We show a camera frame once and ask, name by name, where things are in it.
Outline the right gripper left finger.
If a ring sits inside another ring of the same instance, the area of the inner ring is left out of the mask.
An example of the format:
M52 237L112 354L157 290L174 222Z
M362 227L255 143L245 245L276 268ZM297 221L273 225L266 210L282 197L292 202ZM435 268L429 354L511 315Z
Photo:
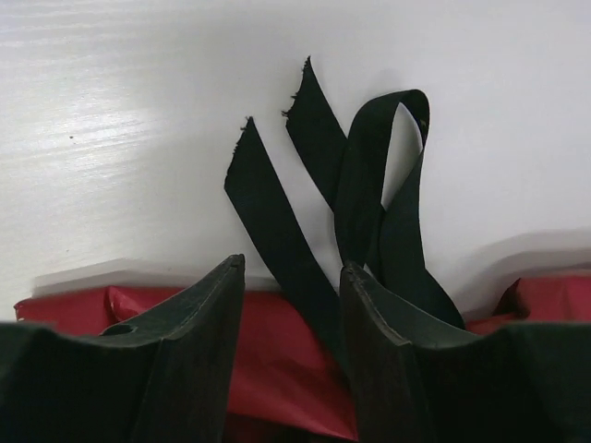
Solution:
M98 336L1 327L5 442L219 442L245 291L232 255Z

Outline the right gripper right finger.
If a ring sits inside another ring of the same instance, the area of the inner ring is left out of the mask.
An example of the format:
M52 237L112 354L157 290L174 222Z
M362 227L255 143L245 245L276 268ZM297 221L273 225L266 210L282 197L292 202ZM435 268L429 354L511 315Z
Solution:
M354 263L340 298L361 441L589 440L588 324L517 322L478 336Z

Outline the red wrapping paper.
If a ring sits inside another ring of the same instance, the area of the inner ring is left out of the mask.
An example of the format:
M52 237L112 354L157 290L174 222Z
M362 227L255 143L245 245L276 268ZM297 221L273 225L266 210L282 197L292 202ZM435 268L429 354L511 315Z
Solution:
M106 286L18 302L20 319L72 335L98 334L175 294L173 287ZM519 320L588 320L586 274L523 278L492 317L469 323L487 334ZM357 439L354 404L334 359L278 292L245 296L224 438L228 442Z

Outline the black gold-lettered ribbon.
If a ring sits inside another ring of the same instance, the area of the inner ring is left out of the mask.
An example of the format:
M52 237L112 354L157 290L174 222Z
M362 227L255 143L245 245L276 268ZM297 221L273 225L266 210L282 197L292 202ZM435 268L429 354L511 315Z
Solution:
M366 266L390 292L455 327L464 320L427 271L419 223L422 165L416 162L389 207L381 202L393 119L399 108L428 135L429 103L420 90L366 102L343 131L305 63L286 129L308 175L332 210L342 261ZM253 121L243 128L224 189L288 301L339 365L346 365L338 295L296 220Z

